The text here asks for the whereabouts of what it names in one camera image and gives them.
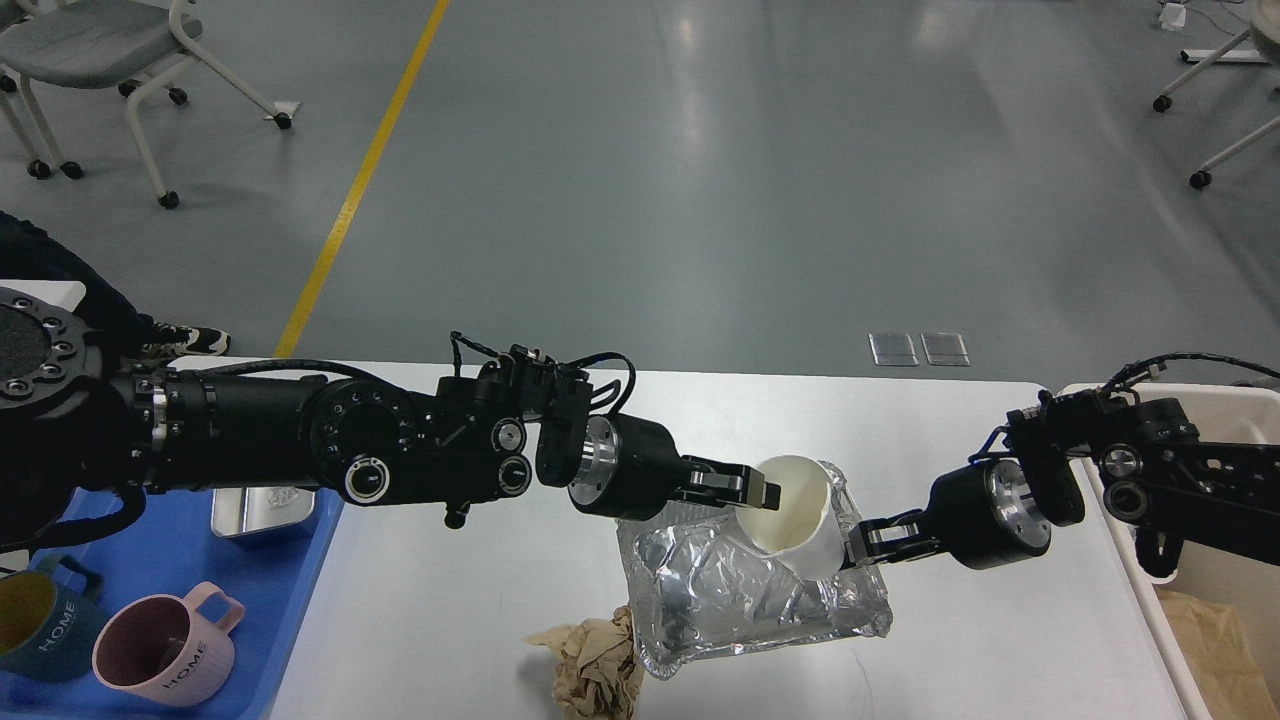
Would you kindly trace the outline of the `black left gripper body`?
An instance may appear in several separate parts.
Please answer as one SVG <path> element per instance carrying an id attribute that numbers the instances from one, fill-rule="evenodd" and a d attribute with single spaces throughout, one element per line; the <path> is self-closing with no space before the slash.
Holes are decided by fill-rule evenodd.
<path id="1" fill-rule="evenodd" d="M 660 424 L 620 413 L 588 418 L 579 470 L 568 486 L 585 514 L 645 521 L 691 474 L 691 464 Z"/>

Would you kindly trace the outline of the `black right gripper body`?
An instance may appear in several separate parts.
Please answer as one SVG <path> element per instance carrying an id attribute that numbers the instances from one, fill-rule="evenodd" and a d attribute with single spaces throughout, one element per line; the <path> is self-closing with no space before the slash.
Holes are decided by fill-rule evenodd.
<path id="1" fill-rule="evenodd" d="M 1038 559 L 1052 538 L 1021 466 L 1011 459 L 938 477 L 925 506 L 925 530 L 941 551 L 974 570 Z"/>

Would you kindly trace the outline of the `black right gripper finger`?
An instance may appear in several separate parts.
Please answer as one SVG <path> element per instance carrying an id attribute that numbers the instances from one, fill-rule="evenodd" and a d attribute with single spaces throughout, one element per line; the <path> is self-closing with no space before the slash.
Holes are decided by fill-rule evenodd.
<path id="1" fill-rule="evenodd" d="M 928 541 L 931 533 L 922 525 L 923 518 L 923 510 L 872 518 L 858 524 L 858 533 L 864 541 Z"/>
<path id="2" fill-rule="evenodd" d="M 845 568 L 869 568 L 886 562 L 910 562 L 941 552 L 940 542 L 915 530 L 851 530 Z"/>

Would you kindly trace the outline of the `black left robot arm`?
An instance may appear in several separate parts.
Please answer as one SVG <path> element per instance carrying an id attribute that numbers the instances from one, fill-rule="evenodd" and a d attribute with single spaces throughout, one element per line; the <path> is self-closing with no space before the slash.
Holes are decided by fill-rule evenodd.
<path id="1" fill-rule="evenodd" d="M 332 489 L 358 506 L 474 505 L 534 480 L 586 514 L 654 518 L 672 501 L 776 511 L 754 468 L 682 455 L 660 424 L 623 414 L 637 378 L 595 388 L 612 352 L 559 363 L 456 332 L 431 395 L 342 363 L 262 360 L 177 370 L 221 354 L 207 328 L 159 325 L 45 231 L 3 217 L 3 550 L 86 544 L 173 489 Z"/>

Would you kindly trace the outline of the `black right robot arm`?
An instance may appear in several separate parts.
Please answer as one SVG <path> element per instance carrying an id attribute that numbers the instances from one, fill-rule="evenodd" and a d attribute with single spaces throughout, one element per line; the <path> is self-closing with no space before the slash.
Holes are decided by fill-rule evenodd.
<path id="1" fill-rule="evenodd" d="M 1034 405 L 1007 413 L 963 468 L 938 477 L 925 507 L 858 523 L 844 568 L 941 553 L 974 570 L 1038 559 L 1053 528 L 1085 516 L 1075 459 L 1094 465 L 1106 512 L 1135 529 L 1144 571 L 1170 575 L 1185 541 L 1276 565 L 1277 446 L 1203 441 L 1180 401 L 1142 398 L 1139 384 L 1171 361 L 1242 364 L 1162 354 L 1101 386 L 1041 392 Z"/>

